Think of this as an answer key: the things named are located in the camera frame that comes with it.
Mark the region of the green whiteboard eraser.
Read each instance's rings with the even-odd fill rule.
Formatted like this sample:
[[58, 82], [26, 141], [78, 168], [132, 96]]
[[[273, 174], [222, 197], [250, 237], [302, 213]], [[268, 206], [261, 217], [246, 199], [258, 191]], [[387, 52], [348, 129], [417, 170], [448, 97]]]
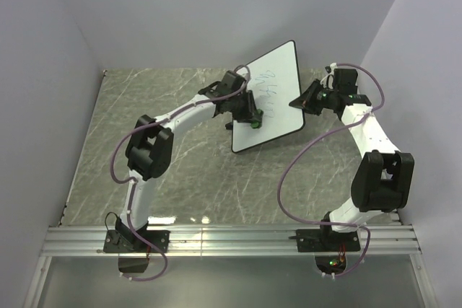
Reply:
[[261, 120], [254, 121], [250, 124], [250, 126], [253, 129], [258, 129], [262, 126], [262, 121]]

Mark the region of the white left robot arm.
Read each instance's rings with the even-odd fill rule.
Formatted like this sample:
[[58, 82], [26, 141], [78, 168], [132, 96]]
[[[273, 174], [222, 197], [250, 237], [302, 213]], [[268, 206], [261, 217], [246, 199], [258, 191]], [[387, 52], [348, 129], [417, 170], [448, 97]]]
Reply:
[[125, 151], [129, 168], [124, 180], [128, 183], [126, 202], [115, 224], [120, 242], [128, 251], [137, 252], [145, 246], [149, 204], [157, 179], [172, 161], [174, 141], [222, 113], [231, 113], [234, 120], [251, 128], [260, 128], [263, 123], [263, 111], [247, 90], [233, 92], [230, 97], [208, 91], [157, 118], [144, 115], [138, 119]]

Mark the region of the white whiteboard black frame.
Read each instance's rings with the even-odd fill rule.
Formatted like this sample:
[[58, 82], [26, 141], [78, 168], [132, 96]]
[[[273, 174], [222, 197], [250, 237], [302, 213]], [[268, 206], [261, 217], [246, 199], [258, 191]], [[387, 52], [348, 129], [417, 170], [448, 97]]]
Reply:
[[301, 95], [300, 72], [294, 40], [289, 40], [247, 63], [239, 74], [250, 73], [248, 90], [256, 108], [263, 111], [260, 128], [233, 122], [231, 150], [239, 153], [300, 131], [305, 126], [302, 110], [289, 104]]

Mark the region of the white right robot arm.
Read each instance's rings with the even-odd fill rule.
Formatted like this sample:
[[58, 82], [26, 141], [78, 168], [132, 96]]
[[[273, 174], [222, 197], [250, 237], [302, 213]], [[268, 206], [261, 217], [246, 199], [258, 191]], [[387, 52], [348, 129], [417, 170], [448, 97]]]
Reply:
[[357, 92], [354, 83], [335, 82], [328, 88], [316, 79], [289, 106], [311, 115], [332, 110], [349, 127], [362, 158], [349, 199], [327, 213], [329, 225], [321, 226], [318, 240], [323, 248], [335, 250], [343, 243], [344, 235], [357, 226], [407, 204], [414, 158], [391, 142], [374, 115], [372, 103], [366, 95]]

